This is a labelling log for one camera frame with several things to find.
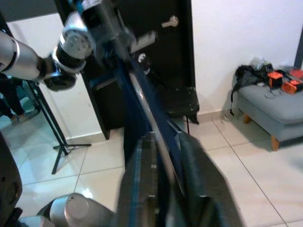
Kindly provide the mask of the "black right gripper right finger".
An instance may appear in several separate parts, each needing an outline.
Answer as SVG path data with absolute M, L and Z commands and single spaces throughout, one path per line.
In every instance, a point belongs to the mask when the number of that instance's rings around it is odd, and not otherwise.
M 234 196 L 200 142 L 187 133 L 179 141 L 190 226 L 242 227 Z

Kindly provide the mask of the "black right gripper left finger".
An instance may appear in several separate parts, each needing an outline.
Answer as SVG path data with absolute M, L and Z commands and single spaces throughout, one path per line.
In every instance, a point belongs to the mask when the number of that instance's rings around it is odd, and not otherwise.
M 158 212 L 158 169 L 155 133 L 138 140 L 123 175 L 118 203 L 118 227 L 154 227 Z

